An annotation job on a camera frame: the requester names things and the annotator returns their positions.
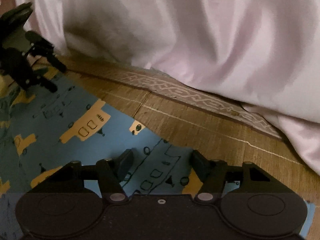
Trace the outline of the blue patterned child pants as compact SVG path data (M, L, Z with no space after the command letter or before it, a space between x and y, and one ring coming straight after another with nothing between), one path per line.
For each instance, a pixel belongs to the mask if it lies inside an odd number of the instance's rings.
M164 108L131 101L165 135L121 113L53 72L51 93L17 86L1 98L1 239L305 239L315 204L256 162L236 157L242 139L195 117L171 127ZM120 183L127 201L103 201L96 162L132 150ZM228 164L216 201L197 201L203 185L193 150Z

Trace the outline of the pink satin bed sheet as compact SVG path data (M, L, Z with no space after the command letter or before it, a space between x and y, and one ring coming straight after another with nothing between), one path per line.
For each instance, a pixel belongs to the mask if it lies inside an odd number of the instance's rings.
M16 0L65 54L164 72L242 102L319 171L319 0Z

